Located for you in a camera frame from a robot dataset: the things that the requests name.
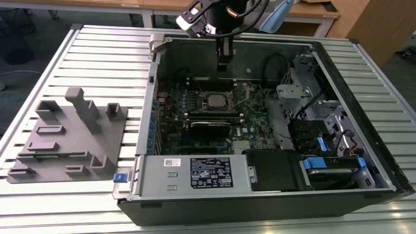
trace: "wooden desk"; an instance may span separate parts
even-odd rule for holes
[[[183,11],[192,3],[192,0],[143,0],[143,8],[153,10]],[[321,4],[300,2],[289,11],[289,17],[333,18],[340,17],[339,12],[328,12]]]
[[[140,14],[143,0],[0,0],[1,7]]]
[[[176,16],[192,0],[0,0],[1,7],[31,8],[45,10],[89,11],[141,14],[144,27],[155,27],[155,15]],[[300,2],[292,6],[285,22],[319,24],[315,36],[324,37],[339,12],[328,12],[316,3]]]
[[[141,8],[151,9],[152,15],[177,16],[191,2],[192,0],[143,0]],[[328,12],[320,3],[300,2],[292,6],[285,22],[319,24],[312,36],[325,37],[333,21],[339,18],[340,13]]]

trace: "power supply label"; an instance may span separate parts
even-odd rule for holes
[[[229,157],[191,158],[191,186],[193,189],[232,188]]]

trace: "aluminum table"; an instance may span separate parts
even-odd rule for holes
[[[75,27],[52,58],[0,141],[0,233],[241,233],[356,234],[416,233],[416,195],[372,205],[335,218],[195,226],[137,227],[112,198],[113,182],[9,184],[8,169],[36,123],[40,100],[64,99],[67,87],[80,86],[97,106],[117,102],[129,108],[119,168],[131,167],[151,61],[152,33],[179,30],[84,25]],[[411,183],[416,184],[416,115],[359,44],[347,39],[244,34],[243,38],[319,40],[340,70]],[[129,184],[119,190],[127,192]]]

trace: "barcode sticker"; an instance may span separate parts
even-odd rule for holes
[[[121,6],[125,6],[125,7],[140,7],[137,4],[121,4]]]
[[[165,167],[180,167],[181,166],[181,159],[180,158],[165,158],[163,165]]]

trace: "blue tab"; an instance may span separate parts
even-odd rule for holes
[[[328,151],[327,146],[325,146],[325,142],[324,139],[321,137],[317,138],[317,142],[320,144],[320,149],[325,152]]]
[[[305,169],[323,169],[327,168],[325,160],[323,157],[308,157],[304,160]]]
[[[361,168],[367,166],[365,160],[361,157],[359,158],[359,165]]]
[[[307,170],[312,168],[312,165],[307,159],[304,160],[304,166]]]
[[[127,183],[128,182],[128,174],[124,173],[116,173],[112,177],[112,181],[115,183]]]
[[[153,132],[149,132],[148,138],[152,140],[153,137],[155,137],[155,133],[153,133]]]
[[[293,0],[283,0],[281,3],[277,5],[275,8],[273,12],[269,14],[267,19],[264,20],[261,26],[260,26],[260,31],[264,31],[267,33],[275,33],[277,29],[280,28],[288,12],[292,8],[293,5]]]

